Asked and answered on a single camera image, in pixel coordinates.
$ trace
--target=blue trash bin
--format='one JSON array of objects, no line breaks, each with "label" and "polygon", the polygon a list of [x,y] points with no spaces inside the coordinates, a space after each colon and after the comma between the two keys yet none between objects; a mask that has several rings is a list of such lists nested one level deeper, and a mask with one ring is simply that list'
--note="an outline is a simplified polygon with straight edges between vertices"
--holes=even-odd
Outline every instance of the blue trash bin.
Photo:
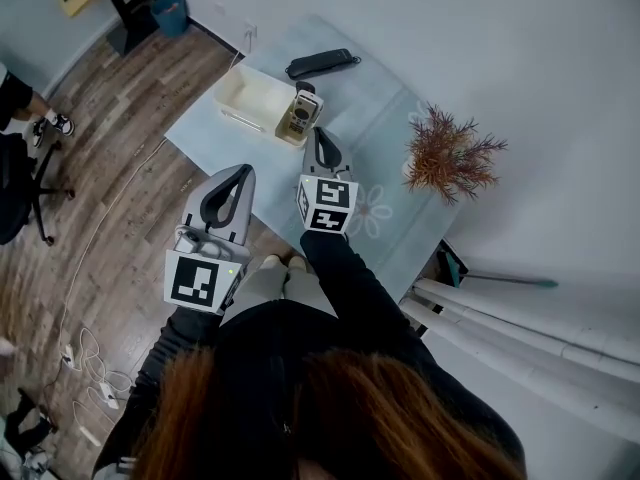
[{"label": "blue trash bin", "polygon": [[189,26],[186,0],[156,0],[151,5],[151,14],[167,37],[178,37]]}]

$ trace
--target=baseboard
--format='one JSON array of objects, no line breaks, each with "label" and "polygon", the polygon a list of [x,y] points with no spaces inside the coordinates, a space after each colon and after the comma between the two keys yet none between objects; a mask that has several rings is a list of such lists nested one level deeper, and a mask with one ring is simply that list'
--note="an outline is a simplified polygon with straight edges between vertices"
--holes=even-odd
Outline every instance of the baseboard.
[{"label": "baseboard", "polygon": [[[127,2],[127,6],[131,9],[135,9],[136,7],[142,5],[147,1],[149,0],[129,0]],[[69,71],[71,71],[71,69],[73,69],[73,66],[76,65],[76,62],[80,60],[80,57],[87,53],[89,49],[96,43],[96,41],[98,41],[98,39],[111,32],[111,30],[114,29],[119,22],[120,17],[114,11],[114,15],[109,20],[107,20],[107,22],[105,22],[102,27],[98,28],[96,32],[78,49],[75,55],[73,55],[73,57],[69,59],[69,62],[64,65],[60,73],[45,88],[42,96],[44,96],[45,98],[51,96],[53,91],[56,90],[56,87],[58,87],[58,85],[60,85],[60,82],[62,82],[62,79],[67,75],[67,73],[69,73]]]},{"label": "baseboard", "polygon": [[[135,7],[136,5],[139,5],[140,3],[142,3],[143,1],[145,1],[145,0],[131,0],[130,2],[127,2],[127,5]],[[234,48],[231,45],[231,43],[229,43],[228,41],[226,41],[225,39],[220,37],[213,30],[205,27],[202,23],[200,23],[198,20],[196,20],[192,16],[187,16],[187,21],[189,22],[190,25],[193,25],[197,29],[199,29],[202,32],[204,32],[205,34],[207,34],[211,39],[213,39],[213,40],[217,41],[218,43],[220,43],[230,53],[233,53],[234,55],[237,53],[238,54],[238,59],[244,59],[245,55],[242,52],[238,52],[237,48]]]},{"label": "baseboard", "polygon": [[196,27],[197,29],[202,30],[205,34],[207,34],[211,39],[217,41],[218,43],[220,43],[222,46],[225,47],[225,49],[227,49],[230,53],[238,54],[238,60],[242,60],[245,58],[244,53],[238,51],[237,48],[234,48],[229,42],[225,41],[222,37],[220,37],[218,34],[216,34],[215,32],[213,32],[212,30],[208,29],[207,27],[205,27],[202,23],[200,23],[199,21],[196,21],[195,19],[193,19],[191,16],[189,16],[187,18],[187,20],[189,21],[189,23],[191,25],[193,25],[194,27]]}]

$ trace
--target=black jacket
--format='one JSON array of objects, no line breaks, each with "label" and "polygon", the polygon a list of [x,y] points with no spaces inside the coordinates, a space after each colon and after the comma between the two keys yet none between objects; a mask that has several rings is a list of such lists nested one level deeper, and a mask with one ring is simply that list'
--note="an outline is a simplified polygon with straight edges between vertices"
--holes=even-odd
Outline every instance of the black jacket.
[{"label": "black jacket", "polygon": [[[436,364],[393,299],[345,240],[307,232],[300,243],[338,319],[278,300],[246,310],[219,327],[221,317],[177,308],[149,352],[95,471],[132,455],[156,407],[164,365],[180,350],[197,344],[216,347],[216,367],[237,407],[237,429],[261,450],[268,450],[272,434],[286,424],[278,420],[288,417],[281,409],[290,405],[285,399],[291,396],[303,359],[343,348],[390,356],[413,368],[456,419],[492,435],[524,470],[524,452],[513,430]],[[109,477],[103,473],[96,478]]]}]

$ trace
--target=red hair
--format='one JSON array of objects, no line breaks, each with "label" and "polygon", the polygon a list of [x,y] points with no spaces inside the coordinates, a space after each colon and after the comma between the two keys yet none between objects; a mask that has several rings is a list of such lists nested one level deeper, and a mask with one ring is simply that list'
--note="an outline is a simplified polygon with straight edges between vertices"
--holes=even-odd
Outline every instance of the red hair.
[{"label": "red hair", "polygon": [[292,428],[283,430],[279,448],[259,459],[226,446],[234,433],[225,420],[231,402],[212,350],[179,356],[166,369],[134,480],[242,478],[247,468],[296,478],[302,459],[337,478],[525,477],[491,436],[456,421],[424,380],[396,359],[348,351],[311,358],[290,408]]}]

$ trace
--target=office chair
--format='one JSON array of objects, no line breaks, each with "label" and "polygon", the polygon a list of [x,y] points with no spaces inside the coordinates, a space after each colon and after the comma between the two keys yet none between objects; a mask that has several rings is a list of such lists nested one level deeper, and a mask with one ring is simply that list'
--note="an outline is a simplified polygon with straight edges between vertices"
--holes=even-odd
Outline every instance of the office chair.
[{"label": "office chair", "polygon": [[[47,236],[42,224],[40,210],[40,196],[55,194],[62,189],[43,188],[42,178],[49,165],[54,151],[62,149],[62,143],[57,141],[47,151],[35,178],[31,174],[35,170],[37,161],[29,158],[27,143],[19,133],[3,135],[0,133],[0,245],[8,244],[29,223],[29,214],[33,208],[40,232],[40,238],[48,246],[52,246],[54,239]],[[73,190],[64,191],[68,199],[75,197]]]}]

